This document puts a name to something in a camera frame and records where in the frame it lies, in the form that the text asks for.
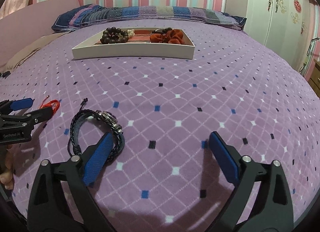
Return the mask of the person's left hand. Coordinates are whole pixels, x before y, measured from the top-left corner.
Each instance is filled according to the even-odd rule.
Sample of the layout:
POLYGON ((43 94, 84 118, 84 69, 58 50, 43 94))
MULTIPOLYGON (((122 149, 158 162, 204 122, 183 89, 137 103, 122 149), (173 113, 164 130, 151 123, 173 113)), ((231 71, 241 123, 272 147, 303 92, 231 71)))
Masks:
POLYGON ((10 149, 12 145, 7 146, 6 155, 4 158, 4 170, 1 173, 1 183, 7 190, 12 190, 14 188, 14 177, 13 177, 13 165, 14 159, 13 154, 10 149))

